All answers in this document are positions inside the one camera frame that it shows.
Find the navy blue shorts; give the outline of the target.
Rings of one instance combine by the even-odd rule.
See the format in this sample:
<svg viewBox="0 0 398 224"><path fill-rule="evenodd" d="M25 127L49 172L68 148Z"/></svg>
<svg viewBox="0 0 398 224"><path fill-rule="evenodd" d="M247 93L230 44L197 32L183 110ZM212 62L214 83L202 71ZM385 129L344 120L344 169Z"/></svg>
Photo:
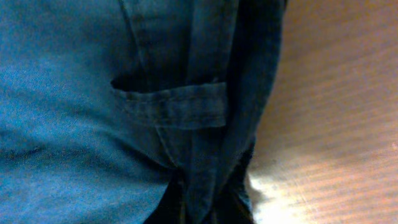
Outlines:
<svg viewBox="0 0 398 224"><path fill-rule="evenodd" d="M271 93L283 0L2 0L1 222L211 212Z"/></svg>

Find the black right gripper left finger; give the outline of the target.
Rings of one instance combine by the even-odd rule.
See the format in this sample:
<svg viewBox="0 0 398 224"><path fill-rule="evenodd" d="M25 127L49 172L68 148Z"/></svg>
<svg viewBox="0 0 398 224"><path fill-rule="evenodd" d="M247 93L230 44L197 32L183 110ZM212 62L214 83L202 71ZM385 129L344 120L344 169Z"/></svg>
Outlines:
<svg viewBox="0 0 398 224"><path fill-rule="evenodd" d="M179 180L172 179L157 208L144 224L184 224L184 209L182 184Z"/></svg>

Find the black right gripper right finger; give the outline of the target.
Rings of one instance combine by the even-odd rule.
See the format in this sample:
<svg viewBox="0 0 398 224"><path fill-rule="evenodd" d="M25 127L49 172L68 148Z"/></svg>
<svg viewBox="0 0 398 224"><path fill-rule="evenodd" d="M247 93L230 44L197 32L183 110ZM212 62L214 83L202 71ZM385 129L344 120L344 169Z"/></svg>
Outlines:
<svg viewBox="0 0 398 224"><path fill-rule="evenodd" d="M252 204L245 181L255 142L241 156L211 212L213 224L254 224Z"/></svg>

